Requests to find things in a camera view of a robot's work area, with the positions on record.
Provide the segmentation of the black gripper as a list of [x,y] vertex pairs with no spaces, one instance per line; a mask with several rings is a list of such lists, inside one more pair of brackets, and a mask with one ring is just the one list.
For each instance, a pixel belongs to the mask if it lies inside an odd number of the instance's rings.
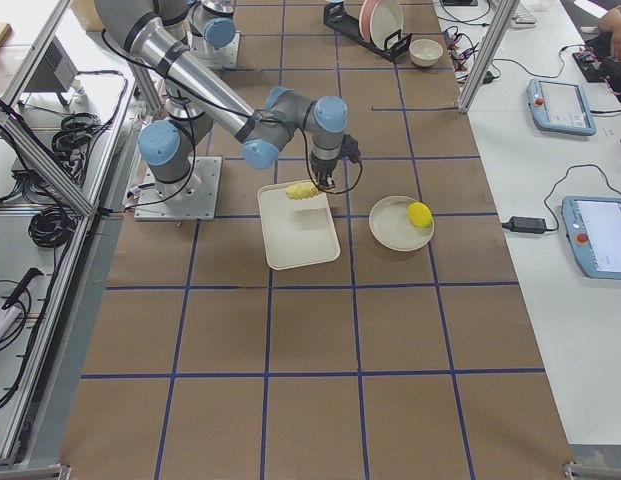
[[333,172],[337,166],[338,159],[322,159],[315,154],[310,155],[310,168],[315,185],[321,192],[335,192],[336,185],[333,179]]

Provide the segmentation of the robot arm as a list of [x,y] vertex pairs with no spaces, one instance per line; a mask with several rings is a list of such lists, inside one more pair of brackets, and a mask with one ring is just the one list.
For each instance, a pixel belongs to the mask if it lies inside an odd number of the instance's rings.
[[253,168],[269,168],[296,132],[310,135],[306,162],[319,191],[333,194],[333,171],[342,159],[359,164],[356,140],[346,132],[347,106],[335,96],[306,98],[274,88],[263,112],[251,107],[192,52],[192,28],[209,25],[186,1],[98,1],[97,14],[112,41],[155,71],[188,103],[199,107],[242,145]]
[[188,6],[191,48],[200,58],[212,59],[235,38],[234,6],[222,0],[188,1]]

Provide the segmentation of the person hand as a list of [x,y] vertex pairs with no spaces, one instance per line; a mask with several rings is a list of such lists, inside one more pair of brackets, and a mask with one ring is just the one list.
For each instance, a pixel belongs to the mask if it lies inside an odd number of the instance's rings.
[[621,5],[610,9],[599,19],[598,29],[611,35],[610,56],[621,61]]

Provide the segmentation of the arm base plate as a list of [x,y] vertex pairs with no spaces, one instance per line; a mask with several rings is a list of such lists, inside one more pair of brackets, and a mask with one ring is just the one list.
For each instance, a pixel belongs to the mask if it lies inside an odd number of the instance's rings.
[[233,40],[226,46],[216,48],[203,37],[188,32],[187,40],[193,54],[202,63],[214,70],[235,70],[239,53],[241,33],[237,31]]
[[223,158],[190,157],[190,176],[174,184],[157,182],[149,167],[134,218],[138,221],[211,221],[215,218]]

